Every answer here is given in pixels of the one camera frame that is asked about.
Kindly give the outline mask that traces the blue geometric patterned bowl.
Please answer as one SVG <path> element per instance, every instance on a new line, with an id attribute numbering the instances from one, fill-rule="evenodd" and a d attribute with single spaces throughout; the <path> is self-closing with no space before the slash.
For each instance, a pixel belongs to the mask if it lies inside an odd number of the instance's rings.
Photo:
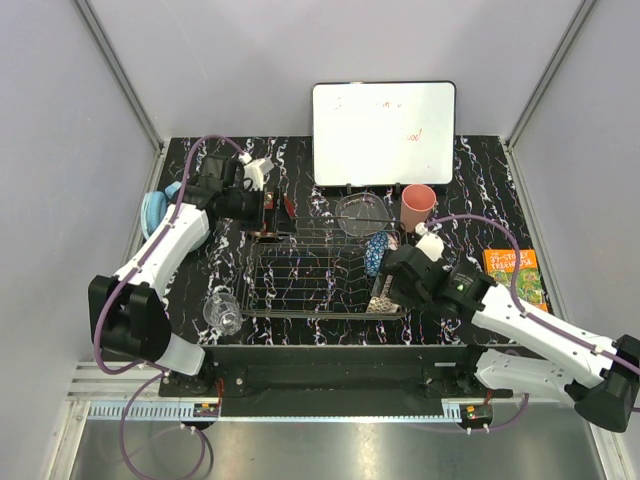
<path id="1" fill-rule="evenodd" d="M 375 277 L 388 251 L 395 251 L 400 245 L 397 232 L 379 231 L 367 243 L 364 256 L 364 270 L 368 276 Z"/>

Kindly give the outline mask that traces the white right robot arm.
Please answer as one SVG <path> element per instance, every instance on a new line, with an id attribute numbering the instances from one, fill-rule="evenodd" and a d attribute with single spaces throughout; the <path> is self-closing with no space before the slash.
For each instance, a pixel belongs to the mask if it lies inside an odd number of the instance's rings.
<path id="1" fill-rule="evenodd" d="M 387 252 L 380 273 L 391 281 L 390 300 L 410 309 L 432 307 L 534 354 L 511 357 L 476 348 L 471 362 L 454 371 L 460 393 L 472 397 L 487 388 L 554 399 L 602 429 L 627 430 L 639 394 L 637 338 L 612 339 L 569 324 L 519 299 L 468 260 L 446 268 L 443 251 L 442 240 L 427 233 L 415 246 Z"/>

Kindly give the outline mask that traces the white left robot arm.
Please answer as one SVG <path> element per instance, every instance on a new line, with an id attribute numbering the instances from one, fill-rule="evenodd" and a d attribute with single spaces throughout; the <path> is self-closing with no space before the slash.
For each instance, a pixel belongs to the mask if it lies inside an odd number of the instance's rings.
<path id="1" fill-rule="evenodd" d="M 211 155 L 193 179 L 145 195 L 146 242 L 113 275 L 96 276 L 88 288 L 95 354 L 108 351 L 179 373 L 181 384 L 196 396 L 214 388 L 216 372 L 205 365 L 204 349 L 173 332 L 162 298 L 185 257 L 221 219 L 238 221 L 256 238 L 295 233 L 293 204 L 282 189 L 266 187 L 273 167 L 271 160 L 247 154 Z"/>

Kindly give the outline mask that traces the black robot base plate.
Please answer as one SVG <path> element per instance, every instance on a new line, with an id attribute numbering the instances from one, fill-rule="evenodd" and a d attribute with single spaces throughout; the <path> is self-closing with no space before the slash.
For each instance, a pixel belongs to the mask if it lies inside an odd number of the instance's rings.
<path id="1" fill-rule="evenodd" d="M 201 379 L 173 374 L 163 397 L 221 394 L 221 413 L 267 421 L 419 419 L 445 399 L 484 401 L 477 346 L 214 346 Z"/>

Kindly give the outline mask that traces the brown checkered patterned bowl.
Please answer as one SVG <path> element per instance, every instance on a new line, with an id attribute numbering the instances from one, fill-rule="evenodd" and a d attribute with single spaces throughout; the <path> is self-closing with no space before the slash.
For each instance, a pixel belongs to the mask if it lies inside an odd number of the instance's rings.
<path id="1" fill-rule="evenodd" d="M 376 278 L 366 308 L 367 314 L 396 314 L 403 310 L 400 305 L 392 302 L 387 296 L 392 282 L 392 275 L 379 275 Z"/>

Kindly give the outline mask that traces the red floral plate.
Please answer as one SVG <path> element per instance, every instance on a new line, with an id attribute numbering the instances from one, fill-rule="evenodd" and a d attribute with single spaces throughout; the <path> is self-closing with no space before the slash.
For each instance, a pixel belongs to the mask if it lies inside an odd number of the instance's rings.
<path id="1" fill-rule="evenodd" d="M 254 238 L 277 238 L 293 234 L 278 234 L 275 231 L 274 214 L 275 202 L 279 193 L 285 193 L 281 188 L 276 191 L 266 191 L 262 194 L 263 208 L 256 220 L 248 222 L 243 229 Z"/>

